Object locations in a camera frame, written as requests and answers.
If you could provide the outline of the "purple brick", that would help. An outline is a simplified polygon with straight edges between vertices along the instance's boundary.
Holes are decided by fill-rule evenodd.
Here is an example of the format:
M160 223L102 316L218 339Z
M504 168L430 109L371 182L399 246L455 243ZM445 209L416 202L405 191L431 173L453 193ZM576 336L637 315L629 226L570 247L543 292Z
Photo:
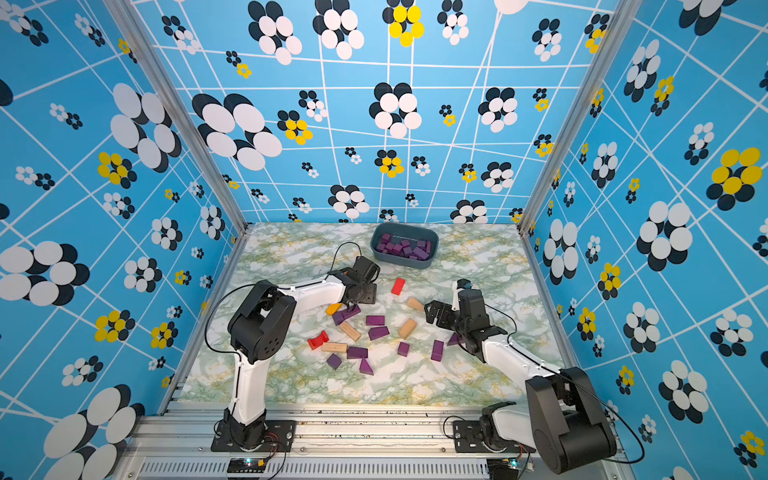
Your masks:
M344 323L349 318L352 318L356 315L358 315L361 312L361 309L358 305L353 305L349 308L346 308L344 310L338 310L335 313L332 314L332 319L334 321L334 324L339 326L342 323Z
M350 346L347 349L347 358L350 360L366 359L368 357L368 349L363 347Z
M390 335L389 328L386 326L373 327L368 332L369 339L375 341Z
M432 344L432 350L430 358L434 362L441 362L444 355L445 344L443 341L434 340Z
M385 326L386 318L384 315L367 315L366 325L367 326Z

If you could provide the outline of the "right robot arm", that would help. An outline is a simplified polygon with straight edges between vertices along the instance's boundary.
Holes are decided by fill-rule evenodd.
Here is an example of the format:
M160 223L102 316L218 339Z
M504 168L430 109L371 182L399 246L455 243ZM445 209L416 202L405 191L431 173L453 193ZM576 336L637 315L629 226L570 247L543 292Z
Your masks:
M603 404L586 372L548 365L513 342L509 332L491 323L479 293L462 292L456 306L431 301L424 311L428 323L457 335L459 345L470 355L526 393L526 413L513 402L482 410L478 428L486 449L536 453L555 474L609 460L618 452Z

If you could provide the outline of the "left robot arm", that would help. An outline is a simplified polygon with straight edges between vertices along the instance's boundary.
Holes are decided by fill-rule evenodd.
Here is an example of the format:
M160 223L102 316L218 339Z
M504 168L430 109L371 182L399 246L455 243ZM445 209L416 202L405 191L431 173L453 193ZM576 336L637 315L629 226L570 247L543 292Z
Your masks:
M265 388L270 361L283 346L295 316L340 303L365 303L376 286L380 267L360 256L355 265L332 270L300 285L279 286L260 280L251 286L230 318L230 353L235 358L232 397L220 434L244 451L254 451L267 438Z

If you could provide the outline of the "teal storage bin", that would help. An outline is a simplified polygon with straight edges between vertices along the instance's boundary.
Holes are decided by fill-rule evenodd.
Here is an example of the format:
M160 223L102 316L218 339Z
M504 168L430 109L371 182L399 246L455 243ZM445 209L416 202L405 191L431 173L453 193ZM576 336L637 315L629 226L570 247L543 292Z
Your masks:
M431 266L438 246L435 231L404 223L379 224L370 240L377 260L420 270Z

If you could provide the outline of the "natural wood wedge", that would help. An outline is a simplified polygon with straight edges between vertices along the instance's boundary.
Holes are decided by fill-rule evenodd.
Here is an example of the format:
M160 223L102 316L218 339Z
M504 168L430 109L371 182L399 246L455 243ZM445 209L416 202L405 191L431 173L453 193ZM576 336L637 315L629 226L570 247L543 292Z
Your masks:
M424 309L424 305L419 300L417 300L416 298L413 298L413 297L408 299L407 305L410 308L412 308L414 310L418 310L418 311L422 311Z

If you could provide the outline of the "yellow brick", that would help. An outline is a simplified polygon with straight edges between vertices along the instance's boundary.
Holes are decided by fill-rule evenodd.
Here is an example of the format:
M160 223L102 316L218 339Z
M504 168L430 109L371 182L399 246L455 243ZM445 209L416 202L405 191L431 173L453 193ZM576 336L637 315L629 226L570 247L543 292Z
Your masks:
M327 314L327 315L329 315L329 316L333 316L334 314L336 314L336 313L337 313L337 312L340 310L340 308L341 308L342 306L343 306L343 304L342 304L342 303L334 303L334 304L331 304L331 305L329 305L329 306L327 307L327 309L326 309L326 314Z

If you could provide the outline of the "natural wood brick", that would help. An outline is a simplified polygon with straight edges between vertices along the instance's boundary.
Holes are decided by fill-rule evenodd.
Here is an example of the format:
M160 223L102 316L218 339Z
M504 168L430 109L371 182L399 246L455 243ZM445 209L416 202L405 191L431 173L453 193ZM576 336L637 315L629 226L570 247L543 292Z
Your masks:
M361 338L361 334L348 322L343 322L339 325L339 329L347 335L353 342L357 342Z
M401 339L407 339L418 326L417 322L413 319L408 319L398 330L398 335Z
M321 349L324 352L345 354L348 350L348 345L345 343L327 342L321 346Z

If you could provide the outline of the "red brick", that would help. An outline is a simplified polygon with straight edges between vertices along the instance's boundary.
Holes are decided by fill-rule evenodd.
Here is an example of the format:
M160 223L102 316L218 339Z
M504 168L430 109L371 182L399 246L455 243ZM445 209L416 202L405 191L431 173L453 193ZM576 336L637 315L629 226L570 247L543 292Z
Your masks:
M405 283L406 283L406 280L404 278L397 278L393 284L391 293L393 295L399 296L404 289Z

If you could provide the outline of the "purple cube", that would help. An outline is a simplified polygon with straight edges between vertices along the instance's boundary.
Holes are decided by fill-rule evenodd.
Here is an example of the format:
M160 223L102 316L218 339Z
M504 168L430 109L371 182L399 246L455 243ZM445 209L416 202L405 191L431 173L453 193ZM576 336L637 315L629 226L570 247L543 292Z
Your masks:
M337 354L331 354L327 359L327 364L333 369L337 370L342 364L342 359Z
M397 352L400 356L406 357L409 353L410 345L406 342L400 342Z

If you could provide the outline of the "red arch block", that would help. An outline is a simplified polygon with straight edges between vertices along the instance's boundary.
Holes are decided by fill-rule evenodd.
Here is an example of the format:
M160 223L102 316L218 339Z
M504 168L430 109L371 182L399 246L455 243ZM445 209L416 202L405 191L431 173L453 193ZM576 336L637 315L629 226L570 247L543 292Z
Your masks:
M325 343L329 341L329 336L325 330L322 330L318 335L315 337L309 338L307 340L307 343L311 350L316 350L318 348L321 348Z

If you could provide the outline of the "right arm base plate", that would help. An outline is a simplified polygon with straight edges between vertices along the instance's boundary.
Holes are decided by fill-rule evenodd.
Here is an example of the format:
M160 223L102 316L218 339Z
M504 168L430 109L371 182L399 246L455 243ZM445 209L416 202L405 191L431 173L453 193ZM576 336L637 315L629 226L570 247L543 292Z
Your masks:
M525 456L537 450L525 443L503 439L485 421L456 419L451 422L448 436L453 440L457 453L491 454L504 453Z

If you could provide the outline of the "aluminium rail frame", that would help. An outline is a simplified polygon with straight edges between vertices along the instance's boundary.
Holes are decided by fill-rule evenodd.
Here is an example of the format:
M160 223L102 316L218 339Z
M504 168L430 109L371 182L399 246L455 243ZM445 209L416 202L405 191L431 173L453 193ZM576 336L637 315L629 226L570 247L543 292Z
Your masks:
M291 422L280 452L212 449L220 404L174 402L143 418L115 467L116 479L552 479L536 453L459 453L458 421L477 407L270 405L273 422Z

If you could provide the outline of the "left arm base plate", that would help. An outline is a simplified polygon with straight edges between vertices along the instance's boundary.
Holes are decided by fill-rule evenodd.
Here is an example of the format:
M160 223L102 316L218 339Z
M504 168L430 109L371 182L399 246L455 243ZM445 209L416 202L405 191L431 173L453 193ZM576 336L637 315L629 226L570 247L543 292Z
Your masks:
M235 420L217 422L210 449L213 452L290 452L297 422L266 420L245 428Z

